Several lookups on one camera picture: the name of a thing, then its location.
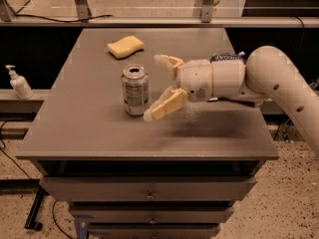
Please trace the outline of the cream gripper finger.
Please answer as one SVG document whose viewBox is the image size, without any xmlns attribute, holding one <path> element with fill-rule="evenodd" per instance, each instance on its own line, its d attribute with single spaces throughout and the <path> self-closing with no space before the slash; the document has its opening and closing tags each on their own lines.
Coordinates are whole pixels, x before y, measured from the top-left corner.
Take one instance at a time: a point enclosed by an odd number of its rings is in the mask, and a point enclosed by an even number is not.
<svg viewBox="0 0 319 239">
<path fill-rule="evenodd" d="M 154 61 L 168 73 L 172 80 L 176 78 L 177 70 L 184 64 L 181 58 L 168 55 L 154 55 Z"/>
<path fill-rule="evenodd" d="M 169 86 L 145 112 L 144 121 L 159 120 L 184 107 L 187 103 L 188 94 L 182 88 L 174 89 Z"/>
</svg>

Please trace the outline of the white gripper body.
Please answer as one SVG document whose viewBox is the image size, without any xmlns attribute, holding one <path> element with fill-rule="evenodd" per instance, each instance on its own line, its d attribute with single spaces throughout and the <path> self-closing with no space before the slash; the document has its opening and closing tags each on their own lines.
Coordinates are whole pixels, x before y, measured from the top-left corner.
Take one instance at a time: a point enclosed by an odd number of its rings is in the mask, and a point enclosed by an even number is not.
<svg viewBox="0 0 319 239">
<path fill-rule="evenodd" d="M 177 85 L 190 102 L 207 102 L 213 96 L 213 69 L 209 60 L 191 60 L 177 71 Z"/>
</svg>

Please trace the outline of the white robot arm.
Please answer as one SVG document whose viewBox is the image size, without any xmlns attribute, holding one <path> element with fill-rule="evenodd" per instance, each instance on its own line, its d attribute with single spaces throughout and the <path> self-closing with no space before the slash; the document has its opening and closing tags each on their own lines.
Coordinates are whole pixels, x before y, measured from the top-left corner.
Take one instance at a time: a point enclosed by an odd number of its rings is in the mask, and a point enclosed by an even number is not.
<svg viewBox="0 0 319 239">
<path fill-rule="evenodd" d="M 232 101 L 273 100 L 292 120 L 304 139 L 319 152 L 319 96 L 285 53 L 262 46 L 250 55 L 220 54 L 191 60 L 156 55 L 156 64 L 175 81 L 145 112 L 144 120 L 159 120 L 188 102 L 212 98 Z"/>
</svg>

